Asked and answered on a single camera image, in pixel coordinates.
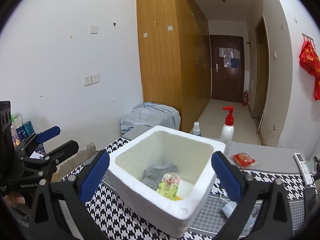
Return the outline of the person's left hand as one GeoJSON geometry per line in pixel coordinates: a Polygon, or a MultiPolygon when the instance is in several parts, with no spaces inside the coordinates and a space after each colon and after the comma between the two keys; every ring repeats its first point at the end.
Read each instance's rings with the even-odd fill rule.
{"type": "Polygon", "coordinates": [[[24,197],[16,192],[11,192],[7,194],[5,197],[3,197],[3,200],[5,203],[12,207],[12,208],[18,208],[19,205],[24,205],[25,204],[25,199],[24,197]]]}

